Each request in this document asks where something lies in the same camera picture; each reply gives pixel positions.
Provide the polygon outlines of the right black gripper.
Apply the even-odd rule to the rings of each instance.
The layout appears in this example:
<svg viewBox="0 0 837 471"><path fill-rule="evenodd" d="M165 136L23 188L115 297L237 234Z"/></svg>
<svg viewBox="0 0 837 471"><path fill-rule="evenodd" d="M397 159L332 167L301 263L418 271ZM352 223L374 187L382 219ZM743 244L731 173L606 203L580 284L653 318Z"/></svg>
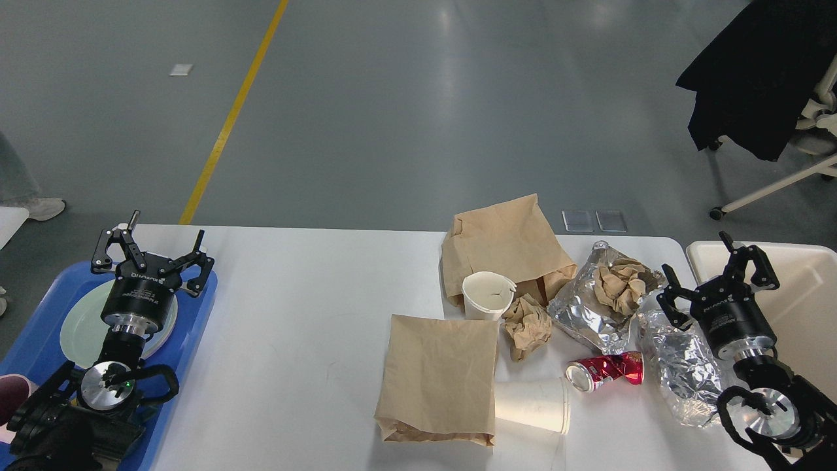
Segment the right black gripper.
<svg viewBox="0 0 837 471"><path fill-rule="evenodd" d="M687 331L696 320L719 360L733 360L742 351L770 351L777 337L756 303L755 293L779 289L776 271L757 245L744 245L727 232L719 232L719 237L729 251L720 278L693 291L682 287L674 269L663 264L667 285L657 295L657 302L669 323L680 331ZM679 298L691 302L693 319L678 310Z"/></svg>

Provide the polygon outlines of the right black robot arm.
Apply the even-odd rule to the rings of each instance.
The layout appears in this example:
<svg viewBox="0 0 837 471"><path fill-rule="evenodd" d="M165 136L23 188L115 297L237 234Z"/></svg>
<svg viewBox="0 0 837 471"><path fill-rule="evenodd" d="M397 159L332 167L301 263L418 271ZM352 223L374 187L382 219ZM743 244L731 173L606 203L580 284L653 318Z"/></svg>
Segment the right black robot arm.
<svg viewBox="0 0 837 471"><path fill-rule="evenodd" d="M776 272L757 245L719 238L729 253L721 274L688 289L663 265L668 283L657 302L673 327L697 325L712 355L732 361L743 385L725 388L715 408L738 446L772 470L834 470L835 403L778 360L777 335L755 298L779 289Z"/></svg>

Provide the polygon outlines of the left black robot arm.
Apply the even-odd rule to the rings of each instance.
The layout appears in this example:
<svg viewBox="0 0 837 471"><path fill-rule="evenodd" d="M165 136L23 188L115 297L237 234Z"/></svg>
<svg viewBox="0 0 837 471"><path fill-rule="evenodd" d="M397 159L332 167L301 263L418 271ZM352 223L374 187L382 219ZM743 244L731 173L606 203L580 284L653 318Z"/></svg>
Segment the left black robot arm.
<svg viewBox="0 0 837 471"><path fill-rule="evenodd" d="M63 270L2 361L33 393L2 401L3 470L141 470L154 458L218 279L194 247L141 250L101 231L90 262Z"/></svg>

